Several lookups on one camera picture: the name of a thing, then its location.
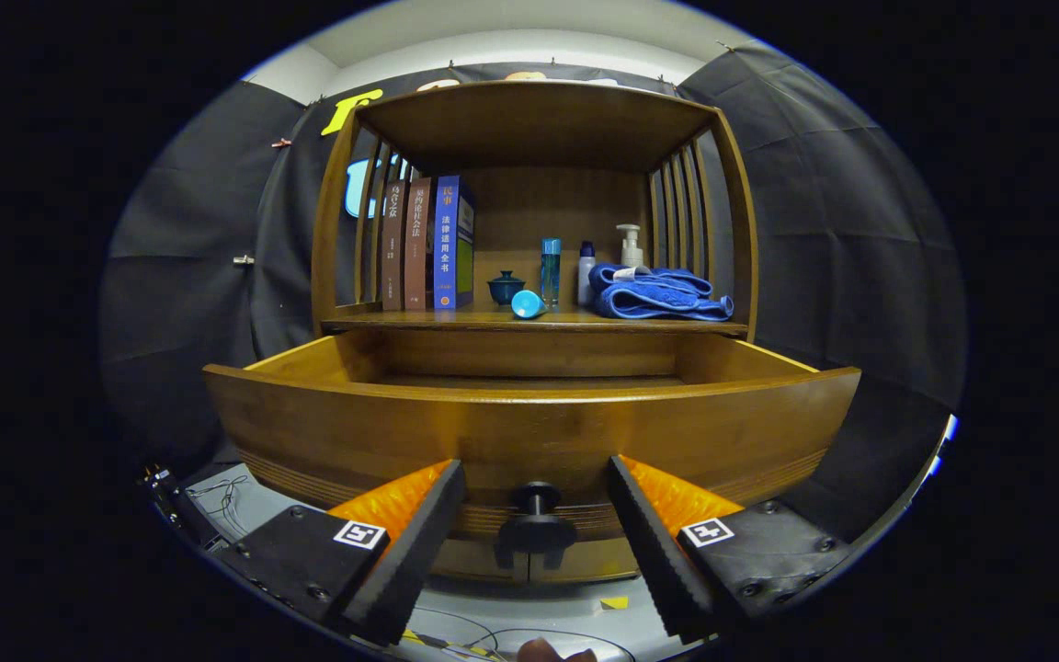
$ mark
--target ceiling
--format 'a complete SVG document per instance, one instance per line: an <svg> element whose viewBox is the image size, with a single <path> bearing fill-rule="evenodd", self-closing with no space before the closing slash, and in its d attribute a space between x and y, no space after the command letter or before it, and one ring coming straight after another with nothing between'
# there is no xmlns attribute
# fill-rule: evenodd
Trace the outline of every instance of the ceiling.
<svg viewBox="0 0 1059 662"><path fill-rule="evenodd" d="M717 17L664 0L396 0L306 42L340 68L432 38L531 29L629 38L701 61L722 54L722 43L751 38Z"/></svg>

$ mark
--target open drawer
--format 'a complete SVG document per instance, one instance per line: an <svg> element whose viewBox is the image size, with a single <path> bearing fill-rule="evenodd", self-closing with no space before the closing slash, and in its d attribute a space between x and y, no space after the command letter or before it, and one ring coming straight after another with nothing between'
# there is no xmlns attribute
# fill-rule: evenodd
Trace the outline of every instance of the open drawer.
<svg viewBox="0 0 1059 662"><path fill-rule="evenodd" d="M205 366L259 481L329 507L460 458L468 496L436 570L556 582L635 570L607 502L607 457L752 504L811 475L860 377L717 335L557 330L359 328L243 370ZM556 514L579 543L559 570L497 569L508 494L530 481L559 487Z"/></svg>

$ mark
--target book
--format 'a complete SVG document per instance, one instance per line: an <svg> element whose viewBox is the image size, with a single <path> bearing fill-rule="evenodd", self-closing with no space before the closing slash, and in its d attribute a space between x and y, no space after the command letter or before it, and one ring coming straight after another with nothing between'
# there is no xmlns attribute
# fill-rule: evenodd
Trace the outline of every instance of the book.
<svg viewBox="0 0 1059 662"><path fill-rule="evenodd" d="M432 178L413 180L408 189L408 223L402 243L402 307L405 310L424 310L430 298L429 231L432 207Z"/></svg>
<svg viewBox="0 0 1059 662"><path fill-rule="evenodd" d="M387 184L382 210L382 309L402 310L402 226L408 209L408 183Z"/></svg>
<svg viewBox="0 0 1059 662"><path fill-rule="evenodd" d="M435 193L433 299L437 309L454 309L471 303L473 197L459 175L438 178Z"/></svg>

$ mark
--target folded towel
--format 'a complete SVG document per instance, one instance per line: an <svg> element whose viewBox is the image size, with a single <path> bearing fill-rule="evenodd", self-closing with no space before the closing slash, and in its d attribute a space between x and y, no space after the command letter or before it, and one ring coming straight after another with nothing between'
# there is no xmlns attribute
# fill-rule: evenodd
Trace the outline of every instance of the folded towel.
<svg viewBox="0 0 1059 662"><path fill-rule="evenodd" d="M712 301L674 282L654 281L613 282L595 298L594 307L604 317L622 319L665 317L726 322L735 314L730 297Z"/></svg>
<svg viewBox="0 0 1059 662"><path fill-rule="evenodd" d="M711 285L710 281L694 275L694 272L687 268L653 268L651 275L667 278L669 281L688 285L690 288L697 290L699 297L708 298L710 294L714 293L714 285Z"/></svg>
<svg viewBox="0 0 1059 662"><path fill-rule="evenodd" d="M622 264L600 263L591 268L588 279L591 281L591 288L597 297L615 281L615 272L627 269ZM696 297L710 297L714 293L714 285L710 281L694 275L693 271L685 268L636 268L631 280L634 282L667 282L677 288L688 290Z"/></svg>

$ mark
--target white bottle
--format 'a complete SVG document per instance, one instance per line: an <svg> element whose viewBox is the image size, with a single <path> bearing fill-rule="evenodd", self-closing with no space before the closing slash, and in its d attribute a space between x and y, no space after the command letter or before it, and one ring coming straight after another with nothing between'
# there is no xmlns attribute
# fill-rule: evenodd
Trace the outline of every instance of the white bottle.
<svg viewBox="0 0 1059 662"><path fill-rule="evenodd" d="M621 247L621 258L618 258L618 263L623 264L624 267L643 267L644 249L636 245L640 226L625 222L622 226L616 226L615 230L624 231L624 243Z"/></svg>
<svg viewBox="0 0 1059 662"><path fill-rule="evenodd" d="M591 241L584 241L579 250L579 305L591 305L591 269L596 265L596 247Z"/></svg>

